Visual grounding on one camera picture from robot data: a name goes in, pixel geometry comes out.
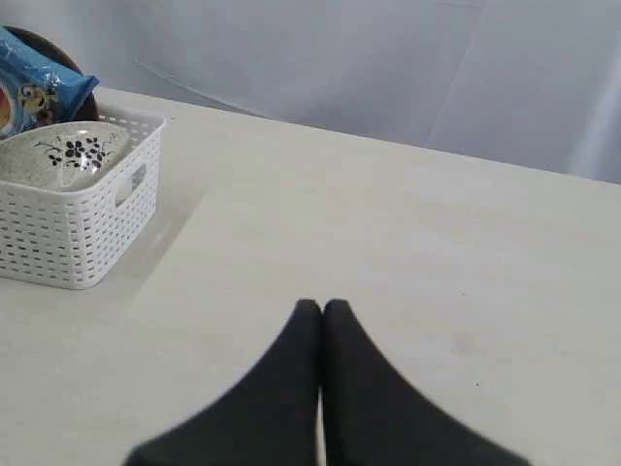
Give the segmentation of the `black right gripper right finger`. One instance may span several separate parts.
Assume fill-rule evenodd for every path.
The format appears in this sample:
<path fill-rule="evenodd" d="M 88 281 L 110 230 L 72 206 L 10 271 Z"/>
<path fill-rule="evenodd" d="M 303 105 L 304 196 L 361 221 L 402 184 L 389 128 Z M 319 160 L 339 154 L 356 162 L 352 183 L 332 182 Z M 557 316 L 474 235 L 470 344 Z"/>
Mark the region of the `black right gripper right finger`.
<path fill-rule="evenodd" d="M 322 319 L 322 411 L 330 465 L 525 465 L 413 387 L 384 357 L 349 303 Z"/>

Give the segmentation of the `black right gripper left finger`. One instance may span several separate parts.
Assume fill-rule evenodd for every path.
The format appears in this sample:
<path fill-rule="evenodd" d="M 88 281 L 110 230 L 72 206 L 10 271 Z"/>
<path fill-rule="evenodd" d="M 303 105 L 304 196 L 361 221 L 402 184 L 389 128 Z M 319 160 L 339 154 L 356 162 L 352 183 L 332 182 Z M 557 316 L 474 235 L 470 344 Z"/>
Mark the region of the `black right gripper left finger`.
<path fill-rule="evenodd" d="M 315 465 L 321 311 L 296 306 L 268 350 L 221 397 L 136 446 L 128 465 Z"/>

